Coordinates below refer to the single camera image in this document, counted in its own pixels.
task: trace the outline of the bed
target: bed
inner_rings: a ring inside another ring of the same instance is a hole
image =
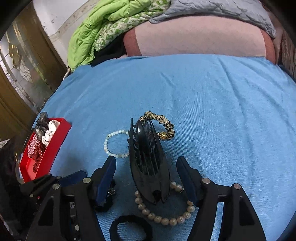
[[[49,117],[64,117],[72,124],[51,173],[66,176],[86,170],[91,175],[107,158],[106,135],[128,130],[131,118],[151,110],[175,125],[176,136],[162,142],[171,180],[180,183],[176,160],[184,156],[217,184],[240,183],[267,241],[274,241],[296,210],[295,93],[293,79],[263,57],[187,54],[80,66],[43,109]],[[108,148],[125,153],[127,146],[126,136],[119,135]],[[107,213],[97,214],[106,240],[117,217],[142,217],[134,203],[129,158],[117,159],[114,179],[114,204]],[[186,200],[184,194],[172,194],[164,204],[148,208],[174,217],[186,208]],[[213,241],[218,240],[222,210],[218,205]],[[175,227],[151,222],[153,240],[186,240],[195,215]],[[118,232],[123,240],[144,237],[129,224]]]

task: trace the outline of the silver screw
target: silver screw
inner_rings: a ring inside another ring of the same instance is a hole
[[[211,180],[208,179],[208,178],[203,178],[202,182],[205,183],[205,184],[209,184],[211,182]]]
[[[233,187],[237,190],[239,190],[242,186],[238,183],[233,184]]]
[[[91,179],[89,177],[86,177],[82,180],[84,183],[89,183],[91,181]]]
[[[57,190],[57,189],[59,189],[59,184],[58,184],[58,183],[56,183],[56,184],[52,185],[52,188],[53,188],[54,190]]]

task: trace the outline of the white beaded bracelet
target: white beaded bracelet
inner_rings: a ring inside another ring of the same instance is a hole
[[[113,154],[108,150],[108,140],[109,140],[109,138],[112,137],[112,136],[115,136],[117,134],[126,134],[126,135],[128,135],[128,131],[119,130],[119,131],[115,131],[115,132],[112,132],[112,133],[108,134],[106,136],[106,139],[105,139],[105,142],[104,142],[104,151],[106,152],[107,155],[114,156],[115,158],[128,157],[129,156],[129,151],[127,153],[124,153],[124,154]]]
[[[176,192],[182,192],[184,189],[181,185],[177,185],[176,182],[170,183],[171,189],[174,189]],[[142,214],[147,216],[149,220],[154,220],[155,223],[161,223],[164,226],[167,226],[168,224],[171,226],[176,226],[178,223],[184,223],[186,219],[191,218],[191,213],[195,211],[195,207],[193,206],[193,203],[189,200],[187,201],[187,211],[183,213],[183,215],[176,218],[162,218],[161,216],[157,216],[155,213],[151,213],[148,208],[146,208],[146,205],[143,203],[143,200],[141,198],[141,195],[139,191],[135,192],[135,202],[138,205],[138,209],[142,211]]]

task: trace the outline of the gray quilt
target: gray quilt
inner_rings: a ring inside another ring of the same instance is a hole
[[[181,15],[215,15],[235,18],[258,26],[272,38],[276,35],[267,12],[258,0],[172,0],[167,11],[149,21],[158,23]]]

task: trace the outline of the green and white patterned fabric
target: green and white patterned fabric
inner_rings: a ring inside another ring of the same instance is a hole
[[[170,1],[156,0],[146,7],[143,12],[133,16],[122,18],[116,22],[109,22],[101,29],[98,39],[95,43],[95,50],[99,51],[105,48],[119,35],[129,31],[141,23],[148,21],[150,18],[162,14],[170,6]]]
[[[105,48],[117,36],[162,14],[170,0],[100,0],[73,33],[68,65],[74,71],[94,59],[94,50]]]

